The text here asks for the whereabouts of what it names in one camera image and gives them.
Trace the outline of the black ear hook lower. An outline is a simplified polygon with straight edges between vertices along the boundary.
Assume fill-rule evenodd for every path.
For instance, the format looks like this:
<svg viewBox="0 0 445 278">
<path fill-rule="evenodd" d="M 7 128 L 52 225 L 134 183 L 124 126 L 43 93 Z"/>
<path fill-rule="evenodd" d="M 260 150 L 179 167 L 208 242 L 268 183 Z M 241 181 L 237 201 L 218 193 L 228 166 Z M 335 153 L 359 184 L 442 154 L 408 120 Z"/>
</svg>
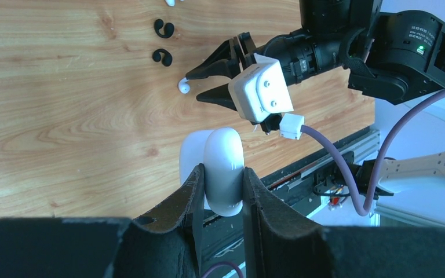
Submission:
<svg viewBox="0 0 445 278">
<path fill-rule="evenodd" d="M 154 30 L 158 37 L 168 39 L 174 34 L 175 26 L 171 22 L 165 23 L 162 19 L 156 19 Z"/>
</svg>

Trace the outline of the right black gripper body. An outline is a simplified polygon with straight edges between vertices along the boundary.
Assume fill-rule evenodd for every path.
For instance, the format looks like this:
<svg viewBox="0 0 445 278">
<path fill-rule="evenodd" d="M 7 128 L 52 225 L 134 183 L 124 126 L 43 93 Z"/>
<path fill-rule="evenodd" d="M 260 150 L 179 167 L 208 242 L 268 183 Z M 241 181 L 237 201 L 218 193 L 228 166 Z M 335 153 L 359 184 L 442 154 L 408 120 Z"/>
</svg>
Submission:
<svg viewBox="0 0 445 278">
<path fill-rule="evenodd" d="M 253 62 L 250 65 L 256 62 L 254 54 L 279 60 L 289 90 L 289 86 L 297 85 L 323 72 L 322 53 L 318 44 L 304 34 L 279 35 L 251 55 Z M 249 122 L 259 125 L 263 132 L 270 133 L 279 130 L 285 113 L 271 114 L 261 123 Z"/>
</svg>

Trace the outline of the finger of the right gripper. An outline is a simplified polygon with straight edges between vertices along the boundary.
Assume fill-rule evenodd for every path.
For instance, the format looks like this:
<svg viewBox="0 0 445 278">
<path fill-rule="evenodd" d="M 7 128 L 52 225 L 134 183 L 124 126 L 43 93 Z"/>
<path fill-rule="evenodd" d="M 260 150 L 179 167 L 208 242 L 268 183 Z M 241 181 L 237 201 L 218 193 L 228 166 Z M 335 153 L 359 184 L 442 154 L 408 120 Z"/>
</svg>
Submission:
<svg viewBox="0 0 445 278">
<path fill-rule="evenodd" d="M 198 102 L 215 104 L 233 111 L 237 111 L 235 103 L 229 93 L 228 84 L 202 92 L 196 96 L 196 100 Z"/>
<path fill-rule="evenodd" d="M 224 41 L 202 64 L 185 74 L 188 80 L 206 79 L 211 76 L 226 76 L 233 79 L 240 74 L 241 48 L 235 36 Z"/>
</svg>

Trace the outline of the black ear hook upper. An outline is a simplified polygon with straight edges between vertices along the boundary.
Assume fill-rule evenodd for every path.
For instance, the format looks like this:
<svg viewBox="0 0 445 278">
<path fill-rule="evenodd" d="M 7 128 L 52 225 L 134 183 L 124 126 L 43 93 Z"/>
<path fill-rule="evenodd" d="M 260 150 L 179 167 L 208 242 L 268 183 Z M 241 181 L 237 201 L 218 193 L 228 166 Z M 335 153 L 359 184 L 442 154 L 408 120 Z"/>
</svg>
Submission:
<svg viewBox="0 0 445 278">
<path fill-rule="evenodd" d="M 156 49 L 152 54 L 152 59 L 165 67 L 171 66 L 173 62 L 173 56 L 166 49 Z"/>
</svg>

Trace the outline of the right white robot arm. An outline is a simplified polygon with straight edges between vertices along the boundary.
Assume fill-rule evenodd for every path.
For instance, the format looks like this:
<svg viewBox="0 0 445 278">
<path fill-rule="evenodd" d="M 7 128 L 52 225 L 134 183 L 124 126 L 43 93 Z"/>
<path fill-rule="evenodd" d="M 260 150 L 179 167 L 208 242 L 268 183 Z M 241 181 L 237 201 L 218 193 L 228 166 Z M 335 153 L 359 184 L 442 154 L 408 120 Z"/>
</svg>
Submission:
<svg viewBox="0 0 445 278">
<path fill-rule="evenodd" d="M 300 1 L 301 28 L 256 46 L 224 41 L 186 80 L 230 82 L 197 100 L 229 108 L 266 133 L 290 125 L 288 88 L 342 67 L 348 87 L 391 104 L 445 89 L 445 21 L 422 10 L 381 11 L 381 1 Z"/>
</svg>

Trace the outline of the black ear hook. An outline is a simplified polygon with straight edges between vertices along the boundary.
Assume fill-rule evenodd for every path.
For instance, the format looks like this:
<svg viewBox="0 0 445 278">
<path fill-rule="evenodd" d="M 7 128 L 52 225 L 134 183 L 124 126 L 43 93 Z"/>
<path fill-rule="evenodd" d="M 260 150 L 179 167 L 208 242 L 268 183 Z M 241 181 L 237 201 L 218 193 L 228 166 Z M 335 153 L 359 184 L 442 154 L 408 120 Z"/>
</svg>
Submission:
<svg viewBox="0 0 445 278">
<path fill-rule="evenodd" d="M 158 37 L 168 39 L 174 34 L 175 26 L 171 22 L 165 23 L 162 19 L 156 19 L 154 30 Z"/>
<path fill-rule="evenodd" d="M 152 59 L 165 67 L 171 66 L 173 62 L 173 56 L 166 49 L 156 49 L 152 54 Z"/>
</svg>

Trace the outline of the white earbud charging case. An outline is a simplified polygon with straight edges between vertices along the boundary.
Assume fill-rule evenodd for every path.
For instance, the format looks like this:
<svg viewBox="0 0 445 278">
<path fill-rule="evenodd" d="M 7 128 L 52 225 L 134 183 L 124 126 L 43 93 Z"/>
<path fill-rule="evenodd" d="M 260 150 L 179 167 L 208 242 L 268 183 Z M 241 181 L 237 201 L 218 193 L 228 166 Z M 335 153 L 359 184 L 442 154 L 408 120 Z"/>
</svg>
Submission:
<svg viewBox="0 0 445 278">
<path fill-rule="evenodd" d="M 243 145 L 239 133 L 230 127 L 198 130 L 186 136 L 179 155 L 180 184 L 193 168 L 204 165 L 204 209 L 232 217 L 243 207 Z"/>
</svg>

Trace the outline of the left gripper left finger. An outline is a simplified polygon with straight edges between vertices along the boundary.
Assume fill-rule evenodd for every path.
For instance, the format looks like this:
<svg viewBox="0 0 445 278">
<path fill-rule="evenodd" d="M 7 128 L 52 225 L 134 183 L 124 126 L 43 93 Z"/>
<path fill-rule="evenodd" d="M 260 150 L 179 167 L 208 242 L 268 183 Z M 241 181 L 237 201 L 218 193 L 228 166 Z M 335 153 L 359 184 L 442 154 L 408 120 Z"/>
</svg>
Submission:
<svg viewBox="0 0 445 278">
<path fill-rule="evenodd" d="M 199 277 L 204 177 L 134 219 L 0 218 L 0 277 Z"/>
</svg>

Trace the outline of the white earbud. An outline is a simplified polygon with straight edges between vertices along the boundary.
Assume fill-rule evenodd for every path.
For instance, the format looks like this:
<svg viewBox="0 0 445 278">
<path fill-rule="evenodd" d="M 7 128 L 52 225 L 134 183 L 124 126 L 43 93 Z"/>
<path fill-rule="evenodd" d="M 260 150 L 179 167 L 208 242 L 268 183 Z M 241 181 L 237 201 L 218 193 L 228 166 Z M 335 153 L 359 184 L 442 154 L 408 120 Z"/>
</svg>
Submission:
<svg viewBox="0 0 445 278">
<path fill-rule="evenodd" d="M 190 85 L 187 78 L 182 78 L 178 83 L 178 90 L 182 94 L 187 94 L 190 91 Z"/>
<path fill-rule="evenodd" d="M 167 6 L 174 7 L 177 2 L 183 2 L 184 0 L 165 0 Z"/>
</svg>

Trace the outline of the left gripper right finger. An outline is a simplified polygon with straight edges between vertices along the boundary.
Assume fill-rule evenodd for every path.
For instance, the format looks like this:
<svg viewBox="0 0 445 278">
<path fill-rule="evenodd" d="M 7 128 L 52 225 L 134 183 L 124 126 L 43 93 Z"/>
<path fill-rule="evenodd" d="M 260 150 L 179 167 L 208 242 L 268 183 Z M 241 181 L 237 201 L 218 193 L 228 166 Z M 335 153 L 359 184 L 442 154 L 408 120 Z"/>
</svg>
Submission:
<svg viewBox="0 0 445 278">
<path fill-rule="evenodd" d="M 248 277 L 445 277 L 445 228 L 323 226 L 243 172 Z"/>
</svg>

